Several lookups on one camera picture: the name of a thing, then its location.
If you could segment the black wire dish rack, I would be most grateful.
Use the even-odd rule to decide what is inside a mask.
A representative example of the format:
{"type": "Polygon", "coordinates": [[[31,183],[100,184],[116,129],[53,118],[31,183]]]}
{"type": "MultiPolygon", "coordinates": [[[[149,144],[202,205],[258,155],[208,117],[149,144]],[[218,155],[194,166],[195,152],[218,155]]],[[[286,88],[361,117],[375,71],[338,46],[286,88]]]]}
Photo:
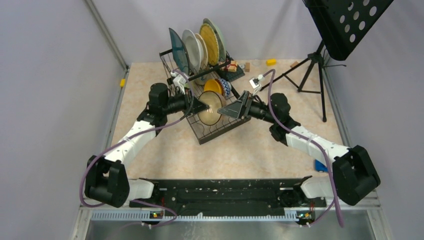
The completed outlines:
{"type": "MultiPolygon", "coordinates": [[[[174,61],[173,51],[171,49],[163,51],[159,54],[163,67],[167,74],[167,83],[174,91],[173,76],[171,72],[174,69],[179,69],[177,62],[174,61]]],[[[190,81],[223,79],[231,84],[230,93],[224,96],[224,103],[228,106],[235,102],[240,97],[239,92],[233,84],[233,81],[245,76],[245,72],[240,65],[237,65],[236,71],[231,72],[221,70],[218,65],[202,65],[200,70],[189,70],[188,76],[190,81]]],[[[233,118],[217,113],[216,109],[204,108],[198,102],[194,103],[195,113],[189,114],[186,119],[189,123],[194,135],[200,145],[205,144],[251,120],[250,117],[243,119],[233,118]]]]}

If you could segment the brown glazed bowl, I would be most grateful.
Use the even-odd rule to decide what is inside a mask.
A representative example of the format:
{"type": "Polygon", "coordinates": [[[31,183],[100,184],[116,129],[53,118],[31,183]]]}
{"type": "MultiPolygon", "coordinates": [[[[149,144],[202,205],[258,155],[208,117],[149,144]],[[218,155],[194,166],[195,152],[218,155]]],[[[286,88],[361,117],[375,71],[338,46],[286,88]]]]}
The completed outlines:
{"type": "Polygon", "coordinates": [[[213,126],[217,124],[222,115],[218,113],[218,109],[225,107],[227,102],[223,95],[215,91],[204,91],[200,96],[199,100],[208,106],[208,109],[199,112],[197,115],[199,120],[207,126],[213,126]]]}

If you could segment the red patterned bowl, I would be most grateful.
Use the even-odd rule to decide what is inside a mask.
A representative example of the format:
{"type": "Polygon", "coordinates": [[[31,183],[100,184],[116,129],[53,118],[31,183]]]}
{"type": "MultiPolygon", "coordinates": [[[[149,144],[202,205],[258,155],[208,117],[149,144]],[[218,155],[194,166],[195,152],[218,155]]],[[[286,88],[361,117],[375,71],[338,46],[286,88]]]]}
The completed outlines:
{"type": "Polygon", "coordinates": [[[218,82],[220,83],[222,89],[223,89],[223,96],[225,98],[228,98],[232,92],[232,85],[225,79],[219,78],[218,82]]]}

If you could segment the yellow bowl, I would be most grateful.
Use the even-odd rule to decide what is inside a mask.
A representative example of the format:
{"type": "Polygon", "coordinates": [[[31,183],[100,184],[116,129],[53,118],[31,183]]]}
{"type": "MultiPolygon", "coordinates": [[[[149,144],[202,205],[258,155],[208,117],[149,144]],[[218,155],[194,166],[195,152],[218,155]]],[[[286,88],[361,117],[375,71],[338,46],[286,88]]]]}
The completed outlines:
{"type": "Polygon", "coordinates": [[[212,91],[212,92],[215,92],[215,93],[220,94],[220,95],[223,94],[223,88],[222,88],[220,82],[216,79],[207,80],[204,87],[203,87],[203,91],[204,92],[212,91]]]}

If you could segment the dark teal square plate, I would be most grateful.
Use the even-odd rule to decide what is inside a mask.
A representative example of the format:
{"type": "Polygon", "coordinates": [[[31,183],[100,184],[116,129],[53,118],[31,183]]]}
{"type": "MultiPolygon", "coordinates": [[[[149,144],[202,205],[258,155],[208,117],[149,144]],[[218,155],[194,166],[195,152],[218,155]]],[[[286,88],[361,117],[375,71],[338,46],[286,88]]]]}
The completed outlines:
{"type": "Polygon", "coordinates": [[[189,75],[190,63],[185,44],[174,29],[169,28],[168,31],[170,35],[173,60],[181,72],[189,75]]]}

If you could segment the light green flower plate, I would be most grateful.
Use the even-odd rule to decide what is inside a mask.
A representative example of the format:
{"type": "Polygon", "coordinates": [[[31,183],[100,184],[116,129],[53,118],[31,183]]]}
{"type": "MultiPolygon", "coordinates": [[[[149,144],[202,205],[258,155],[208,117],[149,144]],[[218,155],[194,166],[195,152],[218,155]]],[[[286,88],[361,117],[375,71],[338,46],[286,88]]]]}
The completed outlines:
{"type": "Polygon", "coordinates": [[[216,38],[217,38],[217,42],[218,42],[218,47],[219,47],[219,60],[221,62],[224,62],[226,60],[226,56],[227,56],[226,43],[225,43],[224,35],[222,34],[218,25],[215,24],[209,18],[204,18],[203,23],[210,25],[211,28],[214,30],[216,38]]]}

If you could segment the white plate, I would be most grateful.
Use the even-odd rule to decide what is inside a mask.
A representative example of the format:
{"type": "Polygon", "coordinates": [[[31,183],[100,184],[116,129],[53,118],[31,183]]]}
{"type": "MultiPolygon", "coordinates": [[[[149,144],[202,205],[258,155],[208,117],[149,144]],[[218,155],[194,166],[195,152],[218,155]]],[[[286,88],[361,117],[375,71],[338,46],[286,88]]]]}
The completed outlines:
{"type": "Polygon", "coordinates": [[[202,59],[201,46],[197,41],[195,34],[190,29],[185,29],[183,31],[182,41],[188,53],[190,69],[194,74],[197,74],[200,70],[200,64],[202,59]]]}

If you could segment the cream floral plate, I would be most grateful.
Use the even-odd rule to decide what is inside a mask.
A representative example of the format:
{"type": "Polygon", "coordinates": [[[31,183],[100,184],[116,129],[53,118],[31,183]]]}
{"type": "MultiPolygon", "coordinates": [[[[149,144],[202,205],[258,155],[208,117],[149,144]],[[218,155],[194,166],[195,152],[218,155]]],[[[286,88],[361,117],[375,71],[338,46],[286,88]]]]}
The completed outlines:
{"type": "Polygon", "coordinates": [[[201,61],[200,61],[200,70],[203,70],[207,67],[208,65],[208,50],[205,44],[204,39],[202,38],[202,36],[199,33],[195,33],[195,38],[198,41],[198,43],[200,44],[200,49],[201,49],[201,61]]]}

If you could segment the yellow bamboo pattern plate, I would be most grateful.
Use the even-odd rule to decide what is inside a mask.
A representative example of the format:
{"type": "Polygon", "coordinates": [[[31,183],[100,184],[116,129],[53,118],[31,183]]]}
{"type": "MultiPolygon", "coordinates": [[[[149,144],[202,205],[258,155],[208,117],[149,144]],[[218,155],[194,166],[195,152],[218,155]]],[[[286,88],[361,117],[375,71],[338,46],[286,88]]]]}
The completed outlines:
{"type": "Polygon", "coordinates": [[[208,52],[208,64],[211,66],[217,65],[219,63],[220,49],[214,30],[209,24],[203,23],[200,27],[199,34],[203,38],[208,52]]]}

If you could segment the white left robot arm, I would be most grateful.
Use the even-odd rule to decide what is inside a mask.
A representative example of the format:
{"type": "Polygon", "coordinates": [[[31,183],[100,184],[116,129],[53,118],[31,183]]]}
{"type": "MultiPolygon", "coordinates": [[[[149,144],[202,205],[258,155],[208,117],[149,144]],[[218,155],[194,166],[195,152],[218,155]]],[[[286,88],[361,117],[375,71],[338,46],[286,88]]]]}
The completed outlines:
{"type": "Polygon", "coordinates": [[[145,109],[127,134],[118,143],[88,160],[79,186],[82,205],[92,208],[93,204],[84,200],[89,198],[98,201],[98,206],[120,208],[131,198],[141,198],[147,206],[156,206],[161,198],[159,191],[149,181],[130,182],[127,176],[128,166],[162,129],[179,123],[178,120],[168,123],[168,115],[183,112],[183,117],[186,118],[209,108],[188,88],[179,89],[175,95],[170,95],[165,83],[154,83],[150,87],[145,109]]]}

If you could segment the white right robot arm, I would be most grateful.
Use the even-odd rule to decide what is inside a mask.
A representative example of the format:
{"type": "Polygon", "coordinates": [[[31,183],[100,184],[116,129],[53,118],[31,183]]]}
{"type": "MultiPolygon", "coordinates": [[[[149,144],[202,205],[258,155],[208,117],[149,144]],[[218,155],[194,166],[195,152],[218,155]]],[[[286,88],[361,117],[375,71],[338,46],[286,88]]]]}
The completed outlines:
{"type": "Polygon", "coordinates": [[[290,110],[283,93],[272,93],[268,103],[264,103],[244,91],[235,102],[217,112],[234,119],[252,117],[271,123],[269,131],[275,141],[309,155],[327,168],[328,178],[312,177],[293,192],[293,200],[299,206],[307,206],[318,197],[332,197],[336,205],[343,202],[355,206],[381,184],[363,146],[344,146],[320,137],[295,121],[290,110]]]}

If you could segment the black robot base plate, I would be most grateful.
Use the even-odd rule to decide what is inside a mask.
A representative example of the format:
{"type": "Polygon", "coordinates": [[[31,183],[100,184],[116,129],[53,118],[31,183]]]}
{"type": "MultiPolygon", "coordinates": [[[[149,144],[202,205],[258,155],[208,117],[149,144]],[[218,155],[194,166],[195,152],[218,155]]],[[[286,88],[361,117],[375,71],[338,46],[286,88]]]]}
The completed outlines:
{"type": "Polygon", "coordinates": [[[141,200],[168,207],[178,216],[282,216],[286,208],[326,207],[323,198],[307,198],[304,179],[153,180],[153,192],[141,200]]]}

